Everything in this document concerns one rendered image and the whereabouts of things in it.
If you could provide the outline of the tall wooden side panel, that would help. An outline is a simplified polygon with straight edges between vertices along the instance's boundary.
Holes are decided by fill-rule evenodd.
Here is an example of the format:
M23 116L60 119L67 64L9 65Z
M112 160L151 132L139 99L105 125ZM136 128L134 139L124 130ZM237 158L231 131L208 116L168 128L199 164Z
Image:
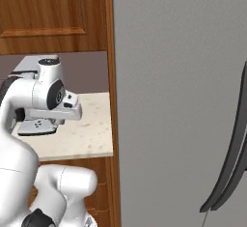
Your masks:
M119 144L117 121L117 91L116 91L116 67L114 46L114 17L113 0L105 0L106 35L108 78L111 106L113 155L105 159L106 177L109 197L109 216L111 227L122 227L121 201L120 201L120 172L119 172Z

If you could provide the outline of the pale grey appliance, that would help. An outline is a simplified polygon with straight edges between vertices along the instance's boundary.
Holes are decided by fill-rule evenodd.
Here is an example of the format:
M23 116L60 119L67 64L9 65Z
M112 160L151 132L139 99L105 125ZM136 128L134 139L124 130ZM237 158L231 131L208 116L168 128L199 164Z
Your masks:
M39 56L25 56L11 72L11 75L37 79L39 75Z

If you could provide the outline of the wooden wall cupboard door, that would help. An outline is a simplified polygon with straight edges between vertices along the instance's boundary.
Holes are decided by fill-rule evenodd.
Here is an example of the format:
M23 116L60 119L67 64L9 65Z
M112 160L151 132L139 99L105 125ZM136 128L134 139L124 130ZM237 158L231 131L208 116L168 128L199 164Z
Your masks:
M0 55L106 46L105 0L0 0Z

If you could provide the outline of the grey fridge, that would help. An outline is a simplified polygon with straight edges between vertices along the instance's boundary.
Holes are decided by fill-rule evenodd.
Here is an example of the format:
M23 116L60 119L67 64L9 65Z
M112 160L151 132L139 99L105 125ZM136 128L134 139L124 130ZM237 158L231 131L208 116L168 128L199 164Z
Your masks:
M247 227L247 174L202 213L247 61L247 0L114 0L123 227Z

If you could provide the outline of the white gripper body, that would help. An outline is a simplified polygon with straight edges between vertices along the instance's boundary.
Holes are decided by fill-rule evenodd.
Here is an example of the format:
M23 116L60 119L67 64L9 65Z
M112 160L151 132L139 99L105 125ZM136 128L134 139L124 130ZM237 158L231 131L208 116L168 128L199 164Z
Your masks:
M72 108L57 107L53 110L26 109L28 119L56 119L56 120L80 120L82 118L82 106L77 103Z

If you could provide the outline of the wooden base cupboard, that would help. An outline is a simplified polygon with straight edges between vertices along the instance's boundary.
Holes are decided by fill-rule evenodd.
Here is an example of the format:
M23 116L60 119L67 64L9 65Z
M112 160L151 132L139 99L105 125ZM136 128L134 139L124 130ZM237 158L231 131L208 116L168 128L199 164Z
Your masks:
M107 157L42 161L41 165L60 164L92 169L97 175L97 187L93 195L85 198L88 212L95 218L98 227L119 227L113 204L111 174Z

